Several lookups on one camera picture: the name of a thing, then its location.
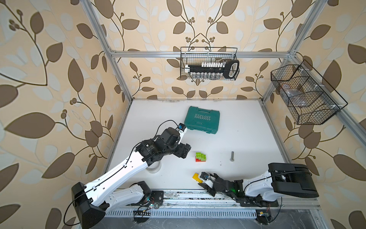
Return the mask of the yellow lego brick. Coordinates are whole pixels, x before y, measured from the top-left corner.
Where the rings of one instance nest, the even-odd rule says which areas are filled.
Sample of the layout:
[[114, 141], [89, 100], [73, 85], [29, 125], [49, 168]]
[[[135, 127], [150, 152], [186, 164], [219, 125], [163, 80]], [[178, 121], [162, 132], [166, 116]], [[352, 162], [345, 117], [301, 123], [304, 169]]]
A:
[[194, 175], [192, 176], [192, 178], [198, 182], [198, 183], [203, 183], [203, 181], [200, 179], [199, 174], [198, 173], [194, 173]]

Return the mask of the red lego brick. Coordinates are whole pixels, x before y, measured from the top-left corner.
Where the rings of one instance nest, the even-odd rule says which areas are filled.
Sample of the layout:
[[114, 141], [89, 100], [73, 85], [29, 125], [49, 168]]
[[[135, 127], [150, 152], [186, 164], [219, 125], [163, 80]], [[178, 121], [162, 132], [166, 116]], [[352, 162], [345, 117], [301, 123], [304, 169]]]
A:
[[196, 158], [195, 162], [206, 162], [206, 159], [205, 158], [201, 158], [201, 159]]

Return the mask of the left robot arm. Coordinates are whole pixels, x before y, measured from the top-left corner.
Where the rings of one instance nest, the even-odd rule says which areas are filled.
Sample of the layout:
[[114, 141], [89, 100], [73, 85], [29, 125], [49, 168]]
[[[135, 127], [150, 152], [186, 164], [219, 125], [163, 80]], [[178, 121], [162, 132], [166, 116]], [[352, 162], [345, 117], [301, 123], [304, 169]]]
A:
[[186, 158], [191, 150], [189, 144], [181, 142], [186, 132], [184, 124], [179, 124], [177, 128], [169, 127], [162, 134], [136, 144], [127, 159], [101, 177], [87, 184], [76, 183], [71, 188], [71, 206], [81, 228], [92, 228], [114, 209], [148, 203], [152, 191], [144, 181], [127, 189], [119, 189], [120, 186], [166, 155]]

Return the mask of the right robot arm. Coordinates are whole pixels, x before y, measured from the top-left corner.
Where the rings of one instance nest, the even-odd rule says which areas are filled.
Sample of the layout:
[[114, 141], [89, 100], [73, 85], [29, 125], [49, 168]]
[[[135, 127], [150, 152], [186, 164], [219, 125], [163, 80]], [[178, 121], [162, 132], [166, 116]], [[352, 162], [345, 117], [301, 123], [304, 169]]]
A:
[[194, 174], [193, 179], [211, 196], [222, 193], [241, 205], [263, 207], [282, 196], [319, 197], [312, 173], [302, 164], [270, 163], [266, 172], [251, 179], [229, 181], [206, 172]]

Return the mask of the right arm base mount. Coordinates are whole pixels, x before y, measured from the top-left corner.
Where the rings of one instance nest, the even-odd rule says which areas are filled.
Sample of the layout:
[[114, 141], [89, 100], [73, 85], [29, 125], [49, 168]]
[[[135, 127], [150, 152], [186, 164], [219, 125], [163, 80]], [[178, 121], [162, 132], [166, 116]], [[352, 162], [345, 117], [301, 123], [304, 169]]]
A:
[[256, 197], [245, 196], [244, 192], [239, 193], [239, 197], [235, 199], [241, 207], [259, 207], [259, 208], [269, 208], [269, 207], [279, 207], [277, 200], [275, 201], [265, 201], [259, 194]]

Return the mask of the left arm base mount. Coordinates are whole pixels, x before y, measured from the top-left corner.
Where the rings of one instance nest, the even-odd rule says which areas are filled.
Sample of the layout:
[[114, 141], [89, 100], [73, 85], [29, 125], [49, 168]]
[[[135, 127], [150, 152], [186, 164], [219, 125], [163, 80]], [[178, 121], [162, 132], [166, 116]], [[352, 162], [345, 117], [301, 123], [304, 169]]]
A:
[[140, 202], [133, 203], [131, 206], [145, 206], [147, 204], [152, 204], [153, 206], [162, 206], [164, 202], [164, 191], [153, 190], [148, 197], [144, 197]]

